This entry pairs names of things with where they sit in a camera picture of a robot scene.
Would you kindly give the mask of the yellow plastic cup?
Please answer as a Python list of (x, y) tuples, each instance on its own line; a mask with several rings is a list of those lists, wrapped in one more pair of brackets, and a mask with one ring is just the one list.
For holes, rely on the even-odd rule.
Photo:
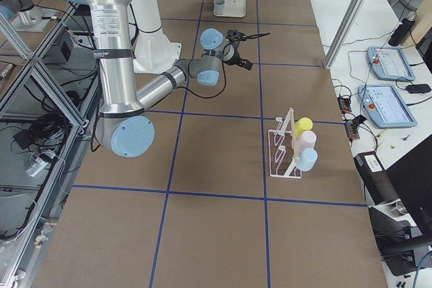
[(302, 117), (294, 124), (294, 133), (299, 138), (303, 132), (310, 131), (313, 128), (313, 121), (308, 117)]

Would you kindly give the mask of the pink plastic cup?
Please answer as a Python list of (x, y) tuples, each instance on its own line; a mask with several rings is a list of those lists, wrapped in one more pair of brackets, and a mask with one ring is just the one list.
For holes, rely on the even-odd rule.
[(303, 151), (305, 148), (314, 148), (316, 141), (317, 135), (313, 131), (302, 132), (298, 139), (299, 151)]

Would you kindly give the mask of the light blue plastic cup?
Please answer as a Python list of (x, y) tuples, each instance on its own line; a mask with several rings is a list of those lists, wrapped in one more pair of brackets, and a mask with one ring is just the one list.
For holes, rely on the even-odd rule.
[(310, 171), (318, 159), (318, 153), (314, 148), (305, 148), (300, 152), (296, 167), (304, 172)]

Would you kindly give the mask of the grey plastic cup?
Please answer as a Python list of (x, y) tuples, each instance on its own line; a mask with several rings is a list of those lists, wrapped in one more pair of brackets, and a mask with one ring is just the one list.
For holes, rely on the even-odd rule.
[(213, 2), (213, 14), (215, 16), (222, 16), (225, 9), (225, 0), (214, 0)]

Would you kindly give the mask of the cream serving tray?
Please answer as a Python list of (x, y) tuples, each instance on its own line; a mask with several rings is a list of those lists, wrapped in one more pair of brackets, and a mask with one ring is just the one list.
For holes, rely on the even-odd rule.
[(218, 17), (243, 18), (246, 15), (246, 0), (225, 0), (224, 14)]

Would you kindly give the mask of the far teach pendant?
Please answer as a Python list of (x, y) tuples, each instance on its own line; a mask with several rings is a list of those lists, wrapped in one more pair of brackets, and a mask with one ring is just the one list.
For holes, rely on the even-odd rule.
[(374, 74), (380, 80), (415, 80), (414, 72), (401, 48), (369, 47), (367, 57)]

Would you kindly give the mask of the teach pendant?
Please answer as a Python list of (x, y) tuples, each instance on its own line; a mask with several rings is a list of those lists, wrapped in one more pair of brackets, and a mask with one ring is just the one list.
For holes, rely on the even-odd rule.
[(380, 80), (415, 80), (414, 72), (401, 48), (369, 47), (367, 57), (374, 74)]
[(410, 128), (417, 121), (396, 87), (391, 84), (362, 85), (358, 95), (372, 123), (381, 129)]

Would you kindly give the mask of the near teach pendant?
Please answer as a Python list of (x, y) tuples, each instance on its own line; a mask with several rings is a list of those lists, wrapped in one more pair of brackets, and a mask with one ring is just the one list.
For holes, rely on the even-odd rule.
[(372, 123), (381, 129), (410, 128), (417, 121), (396, 87), (391, 84), (362, 85), (358, 95)]

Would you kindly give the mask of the black drink bottle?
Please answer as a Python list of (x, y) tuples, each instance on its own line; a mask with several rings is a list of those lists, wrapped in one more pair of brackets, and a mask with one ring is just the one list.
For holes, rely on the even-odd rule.
[(411, 28), (414, 26), (416, 20), (416, 12), (410, 11), (408, 15), (402, 20), (401, 24), (395, 29), (388, 44), (392, 47), (400, 45), (403, 39), (408, 35)]

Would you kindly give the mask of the black power adapter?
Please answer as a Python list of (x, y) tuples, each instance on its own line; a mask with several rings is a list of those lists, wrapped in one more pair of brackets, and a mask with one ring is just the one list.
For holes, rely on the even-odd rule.
[(410, 94), (426, 94), (431, 91), (431, 87), (428, 84), (410, 84), (405, 90)]

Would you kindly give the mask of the black desktop box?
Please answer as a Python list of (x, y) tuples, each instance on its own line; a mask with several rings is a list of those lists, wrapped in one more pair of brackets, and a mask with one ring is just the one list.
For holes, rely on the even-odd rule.
[(362, 152), (354, 157), (356, 169), (375, 204), (399, 198), (381, 161), (373, 152)]

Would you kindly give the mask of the black monitor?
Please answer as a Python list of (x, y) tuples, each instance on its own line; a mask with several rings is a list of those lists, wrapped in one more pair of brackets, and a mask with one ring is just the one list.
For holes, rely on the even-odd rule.
[(431, 137), (405, 154), (387, 175), (408, 214), (423, 233), (431, 232)]

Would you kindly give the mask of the aluminium frame post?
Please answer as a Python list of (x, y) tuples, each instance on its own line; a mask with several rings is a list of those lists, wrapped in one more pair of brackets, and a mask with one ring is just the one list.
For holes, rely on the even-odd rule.
[(333, 65), (365, 0), (351, 0), (323, 62), (324, 69)]

